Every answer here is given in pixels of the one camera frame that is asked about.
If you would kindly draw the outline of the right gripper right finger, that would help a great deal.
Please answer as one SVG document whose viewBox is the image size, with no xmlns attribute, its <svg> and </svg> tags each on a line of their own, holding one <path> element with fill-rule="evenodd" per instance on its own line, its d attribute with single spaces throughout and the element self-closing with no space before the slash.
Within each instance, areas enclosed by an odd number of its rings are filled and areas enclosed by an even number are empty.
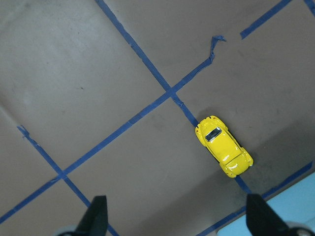
<svg viewBox="0 0 315 236">
<path fill-rule="evenodd" d="M 259 194 L 248 194 L 246 226 L 252 236 L 287 236 L 289 226 Z"/>
</svg>

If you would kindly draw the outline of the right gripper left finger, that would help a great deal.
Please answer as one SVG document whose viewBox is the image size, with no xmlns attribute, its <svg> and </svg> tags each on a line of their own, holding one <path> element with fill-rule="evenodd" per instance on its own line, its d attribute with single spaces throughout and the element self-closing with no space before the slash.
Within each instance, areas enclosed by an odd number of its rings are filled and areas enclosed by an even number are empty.
<svg viewBox="0 0 315 236">
<path fill-rule="evenodd" d="M 74 236 L 105 236 L 108 229 L 107 198 L 95 196 L 74 231 Z"/>
</svg>

